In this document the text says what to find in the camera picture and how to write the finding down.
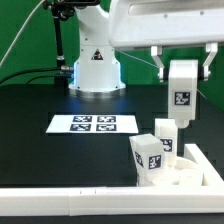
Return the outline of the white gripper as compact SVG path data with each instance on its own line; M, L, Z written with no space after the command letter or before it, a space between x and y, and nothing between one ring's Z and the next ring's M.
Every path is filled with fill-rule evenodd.
M224 42L224 0L112 0L109 42L114 48L151 47L160 81L164 80L161 46L207 43L203 78Z

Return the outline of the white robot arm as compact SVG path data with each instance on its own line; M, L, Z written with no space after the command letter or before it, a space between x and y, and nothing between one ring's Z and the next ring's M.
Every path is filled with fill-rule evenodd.
M224 43L224 0L111 0L108 11L88 2L76 12L80 56L72 88L81 93L112 93L125 87L116 50L150 49L164 79L164 47L204 45L209 56L199 73L207 79L218 45Z

